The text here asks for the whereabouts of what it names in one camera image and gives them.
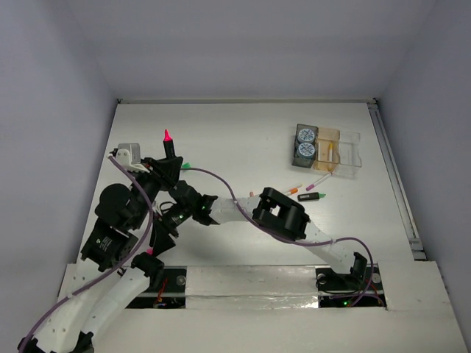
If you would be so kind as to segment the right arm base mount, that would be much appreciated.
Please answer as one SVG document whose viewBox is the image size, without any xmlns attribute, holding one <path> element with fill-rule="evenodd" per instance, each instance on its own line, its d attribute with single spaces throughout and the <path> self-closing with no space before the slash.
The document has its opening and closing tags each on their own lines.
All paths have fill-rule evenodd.
<svg viewBox="0 0 471 353">
<path fill-rule="evenodd" d="M 386 308 L 382 278 L 378 264 L 367 264 L 366 258 L 355 254 L 350 274 L 337 274 L 329 267 L 316 269 L 316 289 L 320 308 L 354 307 Z"/>
</svg>

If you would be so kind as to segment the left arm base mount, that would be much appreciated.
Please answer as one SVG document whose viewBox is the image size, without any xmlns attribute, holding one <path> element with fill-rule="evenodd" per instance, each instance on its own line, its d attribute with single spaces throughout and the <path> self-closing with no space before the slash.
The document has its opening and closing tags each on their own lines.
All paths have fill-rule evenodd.
<svg viewBox="0 0 471 353">
<path fill-rule="evenodd" d="M 186 267 L 165 267 L 163 282 L 158 289 L 139 294 L 127 309 L 183 309 L 186 302 Z"/>
</svg>

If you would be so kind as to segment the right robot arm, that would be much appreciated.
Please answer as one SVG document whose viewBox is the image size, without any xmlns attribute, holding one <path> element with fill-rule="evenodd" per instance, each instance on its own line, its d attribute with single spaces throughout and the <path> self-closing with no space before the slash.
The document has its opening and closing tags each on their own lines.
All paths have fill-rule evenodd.
<svg viewBox="0 0 471 353">
<path fill-rule="evenodd" d="M 264 188 L 258 196 L 223 199 L 202 195 L 179 181 L 169 195 L 173 206 L 153 221 L 149 246 L 154 256 L 175 246 L 177 228 L 189 218 L 205 226 L 246 221 L 277 240 L 306 248 L 325 261 L 346 288 L 356 288 L 366 278 L 367 259 L 363 255 L 321 231 L 300 203 L 274 188 Z"/>
</svg>

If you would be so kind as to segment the black green highlighter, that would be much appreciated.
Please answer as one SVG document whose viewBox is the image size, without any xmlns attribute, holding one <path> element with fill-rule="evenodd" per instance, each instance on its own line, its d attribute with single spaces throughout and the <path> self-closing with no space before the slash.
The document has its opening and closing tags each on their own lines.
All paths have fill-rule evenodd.
<svg viewBox="0 0 471 353">
<path fill-rule="evenodd" d="M 325 193 L 313 192 L 313 193 L 303 193 L 297 196 L 298 202 L 310 202 L 310 201 L 319 201 L 326 197 Z"/>
</svg>

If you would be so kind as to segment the blue white round jar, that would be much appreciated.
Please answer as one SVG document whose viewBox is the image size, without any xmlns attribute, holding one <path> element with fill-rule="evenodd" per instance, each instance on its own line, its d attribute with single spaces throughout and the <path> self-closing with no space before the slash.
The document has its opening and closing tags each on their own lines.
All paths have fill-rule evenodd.
<svg viewBox="0 0 471 353">
<path fill-rule="evenodd" d="M 302 128 L 297 133 L 297 141 L 301 143 L 312 144 L 316 138 L 316 131 L 314 129 Z"/>
</svg>

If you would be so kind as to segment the black pink highlighter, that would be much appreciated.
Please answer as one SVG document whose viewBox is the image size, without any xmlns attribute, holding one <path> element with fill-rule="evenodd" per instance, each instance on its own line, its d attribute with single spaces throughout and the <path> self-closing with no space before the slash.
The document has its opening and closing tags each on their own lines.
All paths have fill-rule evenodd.
<svg viewBox="0 0 471 353">
<path fill-rule="evenodd" d="M 167 129 L 164 130 L 163 147 L 165 150 L 166 157 L 168 159 L 173 159 L 176 157 L 174 150 L 174 141 L 170 135 L 170 132 Z"/>
</svg>

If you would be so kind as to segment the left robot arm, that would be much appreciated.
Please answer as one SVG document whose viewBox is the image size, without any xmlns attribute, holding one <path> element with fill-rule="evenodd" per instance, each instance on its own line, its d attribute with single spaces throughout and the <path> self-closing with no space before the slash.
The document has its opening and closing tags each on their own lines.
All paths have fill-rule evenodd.
<svg viewBox="0 0 471 353">
<path fill-rule="evenodd" d="M 68 293 L 21 340 L 20 352 L 93 352 L 133 299 L 163 283 L 157 257 L 175 245 L 177 227 L 189 214 L 179 204 L 161 214 L 152 203 L 161 191 L 177 195 L 183 159 L 141 159 L 120 149 L 110 161 L 132 186 L 102 191 Z"/>
</svg>

